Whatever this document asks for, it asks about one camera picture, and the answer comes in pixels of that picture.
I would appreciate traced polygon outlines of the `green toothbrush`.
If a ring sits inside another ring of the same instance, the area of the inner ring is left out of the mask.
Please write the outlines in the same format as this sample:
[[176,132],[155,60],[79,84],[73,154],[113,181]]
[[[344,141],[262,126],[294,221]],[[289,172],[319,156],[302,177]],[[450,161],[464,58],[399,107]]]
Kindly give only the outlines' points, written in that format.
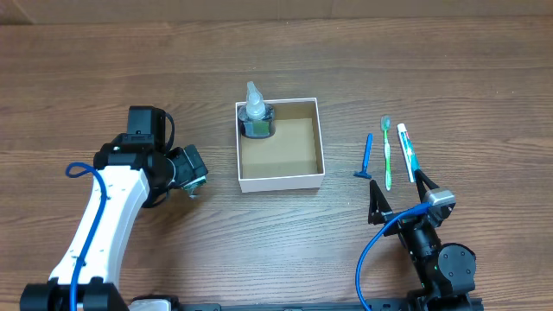
[[391,190],[391,146],[388,139],[388,130],[391,127],[391,118],[387,115],[381,117],[381,130],[384,135],[384,153],[385,153],[385,188]]

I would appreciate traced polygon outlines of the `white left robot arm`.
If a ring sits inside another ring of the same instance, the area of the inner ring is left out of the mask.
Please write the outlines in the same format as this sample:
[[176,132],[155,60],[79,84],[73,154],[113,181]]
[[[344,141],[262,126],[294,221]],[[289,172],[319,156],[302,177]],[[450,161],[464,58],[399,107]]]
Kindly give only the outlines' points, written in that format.
[[172,295],[126,303],[118,284],[137,214],[168,200],[174,189],[193,194],[207,167],[193,144],[173,145],[175,122],[154,106],[132,106],[127,130],[104,144],[92,164],[73,162],[69,178],[92,175],[92,191],[67,252],[45,283],[28,284],[22,310],[179,310]]

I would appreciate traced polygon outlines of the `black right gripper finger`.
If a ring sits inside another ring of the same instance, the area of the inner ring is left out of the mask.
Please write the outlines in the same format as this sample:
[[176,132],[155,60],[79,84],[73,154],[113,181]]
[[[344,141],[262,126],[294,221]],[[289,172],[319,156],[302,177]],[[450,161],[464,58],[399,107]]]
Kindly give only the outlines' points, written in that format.
[[418,196],[421,202],[424,202],[424,197],[429,190],[439,188],[421,169],[414,172]]
[[370,204],[368,223],[373,225],[385,224],[392,218],[392,210],[378,183],[370,181]]

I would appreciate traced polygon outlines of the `blue disposable razor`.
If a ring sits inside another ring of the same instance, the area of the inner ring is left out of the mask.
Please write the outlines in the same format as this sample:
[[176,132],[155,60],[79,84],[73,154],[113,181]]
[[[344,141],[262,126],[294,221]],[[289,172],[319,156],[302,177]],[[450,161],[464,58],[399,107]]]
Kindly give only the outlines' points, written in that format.
[[365,179],[371,179],[372,176],[368,173],[368,164],[370,161],[370,154],[372,150],[372,140],[373,140],[373,134],[369,133],[367,135],[367,139],[365,142],[365,151],[364,151],[364,157],[362,162],[362,167],[359,172],[355,172],[353,175],[355,177],[359,178],[365,178]]

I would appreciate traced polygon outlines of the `white teal toothpaste tube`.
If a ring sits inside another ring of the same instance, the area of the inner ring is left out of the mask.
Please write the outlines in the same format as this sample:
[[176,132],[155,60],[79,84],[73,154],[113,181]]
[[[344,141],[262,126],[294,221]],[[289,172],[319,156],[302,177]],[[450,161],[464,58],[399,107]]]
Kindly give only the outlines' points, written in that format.
[[397,125],[397,133],[404,155],[409,180],[413,183],[416,181],[415,172],[420,168],[419,161],[405,124]]

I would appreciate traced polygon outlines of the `purple foam soap pump bottle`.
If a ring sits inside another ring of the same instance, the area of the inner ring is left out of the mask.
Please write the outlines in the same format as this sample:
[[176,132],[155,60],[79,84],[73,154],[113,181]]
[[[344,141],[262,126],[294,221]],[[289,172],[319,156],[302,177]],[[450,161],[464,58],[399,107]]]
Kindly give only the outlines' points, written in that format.
[[245,105],[238,108],[238,125],[241,134],[250,139],[265,139],[273,136],[275,110],[264,102],[262,93],[252,81],[246,84]]

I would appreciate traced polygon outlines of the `green white soap bar box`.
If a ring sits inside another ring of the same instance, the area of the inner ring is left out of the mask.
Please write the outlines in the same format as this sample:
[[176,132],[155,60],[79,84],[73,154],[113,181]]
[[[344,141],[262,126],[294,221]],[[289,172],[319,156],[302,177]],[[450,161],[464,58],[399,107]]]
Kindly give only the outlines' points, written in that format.
[[182,186],[181,188],[188,193],[188,196],[191,199],[194,199],[198,196],[198,194],[196,193],[197,189],[202,187],[206,183],[207,183],[207,179],[205,176],[203,176],[193,181],[190,181],[189,183]]

